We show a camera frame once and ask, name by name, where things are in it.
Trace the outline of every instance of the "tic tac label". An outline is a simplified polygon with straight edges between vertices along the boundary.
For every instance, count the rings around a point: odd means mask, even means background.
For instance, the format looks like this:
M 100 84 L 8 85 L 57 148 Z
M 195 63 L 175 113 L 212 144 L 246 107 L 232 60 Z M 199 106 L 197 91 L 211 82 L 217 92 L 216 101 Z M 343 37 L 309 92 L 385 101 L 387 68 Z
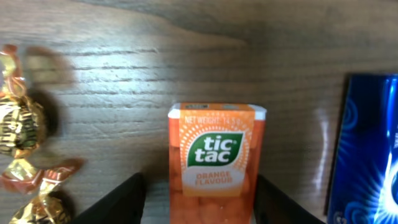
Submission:
M 254 110 L 181 110 L 183 194 L 233 197 L 241 193 Z

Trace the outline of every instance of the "wooden surface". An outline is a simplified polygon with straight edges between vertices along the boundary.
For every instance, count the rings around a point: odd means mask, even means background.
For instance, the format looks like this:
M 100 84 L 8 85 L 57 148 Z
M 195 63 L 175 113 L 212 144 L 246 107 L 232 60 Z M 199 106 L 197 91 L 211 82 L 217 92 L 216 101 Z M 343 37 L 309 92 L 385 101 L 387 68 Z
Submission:
M 180 101 L 268 109 L 260 173 L 323 218 L 345 74 L 397 71 L 391 0 L 13 0 L 0 40 L 21 46 L 62 128 L 32 156 L 80 156 L 65 189 L 79 212 L 133 173 L 143 223 L 168 220 L 167 112 Z M 0 157 L 0 168 L 9 158 Z M 0 222 L 31 196 L 0 193 Z

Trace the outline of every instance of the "orange tic tac container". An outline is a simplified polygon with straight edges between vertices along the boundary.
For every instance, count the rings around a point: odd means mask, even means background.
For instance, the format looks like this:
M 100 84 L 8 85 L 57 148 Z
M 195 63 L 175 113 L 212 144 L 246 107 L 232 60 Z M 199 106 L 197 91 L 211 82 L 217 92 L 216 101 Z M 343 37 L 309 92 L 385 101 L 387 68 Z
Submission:
M 260 106 L 173 105 L 171 224 L 250 223 L 265 124 Z

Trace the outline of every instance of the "blue shiny wrapper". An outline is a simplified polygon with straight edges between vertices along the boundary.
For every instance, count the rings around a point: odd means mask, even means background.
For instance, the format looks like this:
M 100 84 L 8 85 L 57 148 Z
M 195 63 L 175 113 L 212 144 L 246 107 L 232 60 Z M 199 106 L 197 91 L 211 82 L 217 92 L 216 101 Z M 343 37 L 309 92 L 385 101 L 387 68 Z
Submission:
M 398 223 L 398 75 L 349 81 L 329 224 Z

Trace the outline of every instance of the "tic tac logo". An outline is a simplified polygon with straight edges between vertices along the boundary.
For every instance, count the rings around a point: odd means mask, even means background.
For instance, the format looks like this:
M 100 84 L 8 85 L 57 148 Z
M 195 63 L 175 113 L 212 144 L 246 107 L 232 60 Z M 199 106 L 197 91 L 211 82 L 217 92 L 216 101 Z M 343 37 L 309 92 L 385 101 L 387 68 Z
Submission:
M 190 166 L 225 166 L 239 154 L 243 133 L 205 133 L 197 137 L 188 153 Z

